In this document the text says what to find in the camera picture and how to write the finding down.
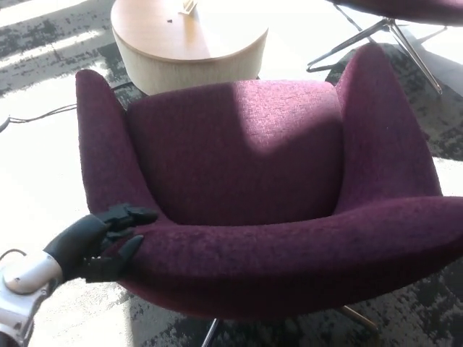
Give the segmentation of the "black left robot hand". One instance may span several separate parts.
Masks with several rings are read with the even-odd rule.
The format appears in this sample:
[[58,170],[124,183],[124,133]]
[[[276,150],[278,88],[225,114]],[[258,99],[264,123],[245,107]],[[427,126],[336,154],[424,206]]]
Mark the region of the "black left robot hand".
[[64,283],[77,278],[88,283],[117,282],[144,240],[134,235],[134,228],[157,218],[146,207],[113,206],[79,219],[50,241],[44,252],[57,261]]

